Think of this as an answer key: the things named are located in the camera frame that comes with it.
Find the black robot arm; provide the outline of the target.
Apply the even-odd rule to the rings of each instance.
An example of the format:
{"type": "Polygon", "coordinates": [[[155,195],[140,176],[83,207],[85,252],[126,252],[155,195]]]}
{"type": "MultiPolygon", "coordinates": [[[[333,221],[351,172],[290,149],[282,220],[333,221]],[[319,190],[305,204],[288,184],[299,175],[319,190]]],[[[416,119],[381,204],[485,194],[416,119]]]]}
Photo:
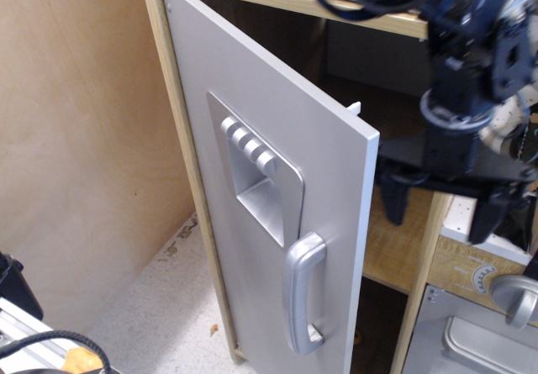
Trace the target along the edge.
{"type": "Polygon", "coordinates": [[[384,140],[378,150],[376,178],[388,219],[403,222],[411,187],[474,198],[468,239],[484,242],[537,178],[535,169],[502,157],[480,136],[496,107],[532,82],[534,0],[356,2],[356,10],[328,10],[355,22],[414,10],[427,24],[432,80],[419,105],[426,131],[384,140]]]}

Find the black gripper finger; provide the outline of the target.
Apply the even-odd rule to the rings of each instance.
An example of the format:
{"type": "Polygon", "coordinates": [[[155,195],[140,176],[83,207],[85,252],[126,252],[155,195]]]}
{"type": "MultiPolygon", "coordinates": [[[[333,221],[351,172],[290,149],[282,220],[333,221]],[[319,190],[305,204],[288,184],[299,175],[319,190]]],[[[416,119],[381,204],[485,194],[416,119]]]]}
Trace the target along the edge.
{"type": "Polygon", "coordinates": [[[524,227],[525,197],[515,189],[495,189],[477,200],[468,240],[479,245],[491,234],[515,240],[524,227]]]}
{"type": "Polygon", "coordinates": [[[411,176],[401,174],[382,174],[378,179],[381,188],[382,205],[388,221],[402,225],[409,204],[411,176]]]}

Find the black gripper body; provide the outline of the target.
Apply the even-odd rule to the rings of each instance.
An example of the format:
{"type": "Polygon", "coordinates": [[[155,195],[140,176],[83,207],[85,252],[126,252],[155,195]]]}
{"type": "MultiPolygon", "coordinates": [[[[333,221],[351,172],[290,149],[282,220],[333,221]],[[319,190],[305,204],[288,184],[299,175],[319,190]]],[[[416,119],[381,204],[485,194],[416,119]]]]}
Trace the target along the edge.
{"type": "Polygon", "coordinates": [[[500,188],[515,189],[523,196],[537,179],[535,168],[502,156],[482,142],[479,132],[490,125],[493,108],[465,114],[422,104],[420,110],[427,120],[425,132],[380,144],[378,185],[382,174],[401,174],[411,176],[412,187],[485,198],[500,188]]]}

